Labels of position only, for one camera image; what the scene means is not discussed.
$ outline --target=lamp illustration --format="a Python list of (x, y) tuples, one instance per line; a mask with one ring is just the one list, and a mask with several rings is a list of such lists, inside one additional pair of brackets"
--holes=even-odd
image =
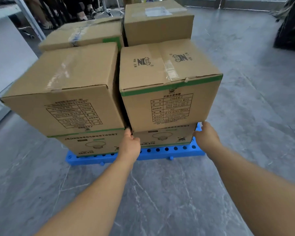
[(164, 141), (167, 138), (169, 138), (171, 135), (173, 135), (171, 132), (160, 132), (160, 133), (154, 134), (152, 137), (157, 138), (158, 140)]
[(104, 147), (104, 145), (106, 145), (105, 142), (91, 142), (91, 143), (87, 143), (85, 144), (87, 147), (93, 147), (94, 149), (101, 149)]

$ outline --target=brown cardboard box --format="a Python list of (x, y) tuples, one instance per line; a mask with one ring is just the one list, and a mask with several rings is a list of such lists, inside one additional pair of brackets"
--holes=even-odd
[(126, 9), (126, 6), (129, 4), (136, 4), (141, 3), (141, 0), (122, 0), (124, 2), (124, 7)]
[(140, 138), (142, 148), (189, 145), (196, 127), (197, 123), (192, 123), (151, 131), (135, 132), (133, 135)]
[(124, 128), (117, 44), (47, 51), (1, 101), (48, 137)]
[(190, 39), (193, 18), (174, 0), (128, 5), (125, 13), (128, 46)]
[(222, 76), (189, 39), (122, 48), (119, 90), (132, 129), (204, 121)]
[(57, 137), (77, 156), (111, 154), (118, 152), (124, 129), (96, 131)]
[(44, 52), (106, 42), (116, 42), (119, 50), (124, 47), (121, 17), (64, 24), (51, 32), (38, 47)]

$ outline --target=box top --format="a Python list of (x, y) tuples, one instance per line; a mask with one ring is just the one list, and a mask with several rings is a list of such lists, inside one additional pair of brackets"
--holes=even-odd
[(126, 6), (125, 24), (174, 16), (193, 16), (174, 0), (137, 3)]
[(121, 35), (122, 18), (107, 17), (96, 20), (67, 23), (51, 32), (39, 47), (72, 43), (76, 45), (79, 40), (103, 39)]
[(3, 98), (108, 85), (117, 51), (117, 44), (109, 42), (44, 52)]
[(121, 92), (216, 75), (221, 75), (221, 72), (189, 39), (121, 49)]

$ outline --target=printed label chart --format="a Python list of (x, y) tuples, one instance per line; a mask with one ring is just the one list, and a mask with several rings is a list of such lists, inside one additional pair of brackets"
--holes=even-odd
[(50, 104), (46, 109), (65, 128), (102, 124), (88, 100)]
[(151, 100), (155, 124), (173, 122), (189, 116), (193, 94)]

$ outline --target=hand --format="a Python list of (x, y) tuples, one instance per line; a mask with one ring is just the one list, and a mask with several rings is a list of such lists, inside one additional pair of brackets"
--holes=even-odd
[(211, 149), (221, 146), (220, 138), (214, 128), (208, 122), (202, 122), (202, 131), (195, 131), (193, 136), (196, 138), (198, 146), (208, 154)]
[(141, 150), (140, 138), (134, 138), (129, 128), (126, 128), (124, 138), (119, 144), (118, 157), (116, 160), (125, 161), (133, 165)]

